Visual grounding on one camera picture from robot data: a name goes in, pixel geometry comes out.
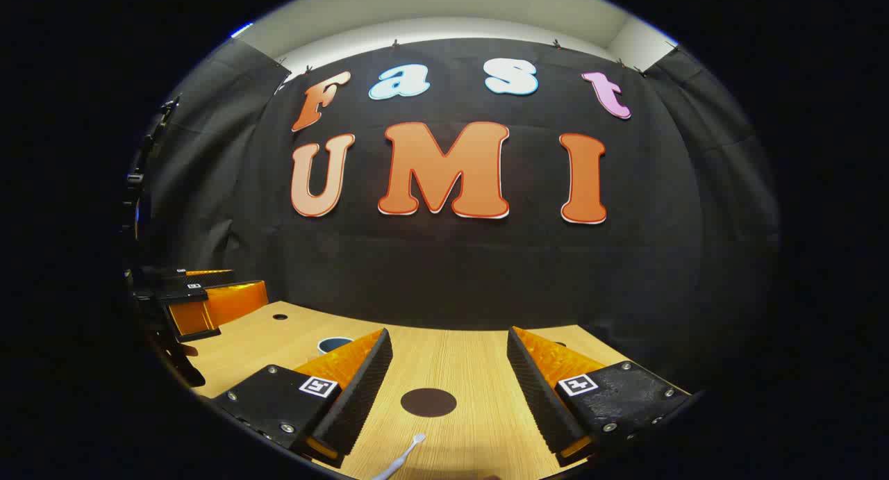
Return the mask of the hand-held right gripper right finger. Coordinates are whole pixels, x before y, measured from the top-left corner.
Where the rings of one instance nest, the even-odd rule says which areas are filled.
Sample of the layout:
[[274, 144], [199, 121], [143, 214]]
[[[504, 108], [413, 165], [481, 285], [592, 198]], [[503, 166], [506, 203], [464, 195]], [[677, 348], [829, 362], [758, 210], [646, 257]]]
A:
[[507, 357], [562, 467], [622, 454], [692, 403], [689, 392], [635, 362], [597, 362], [517, 326], [508, 330]]

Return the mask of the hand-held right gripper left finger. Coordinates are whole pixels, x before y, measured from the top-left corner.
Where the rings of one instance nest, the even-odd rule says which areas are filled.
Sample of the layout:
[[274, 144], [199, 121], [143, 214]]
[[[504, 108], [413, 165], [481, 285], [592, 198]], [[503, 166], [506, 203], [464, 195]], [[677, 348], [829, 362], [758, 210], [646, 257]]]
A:
[[295, 369], [269, 364], [212, 404], [293, 454], [340, 467], [351, 454], [392, 362], [377, 329]]

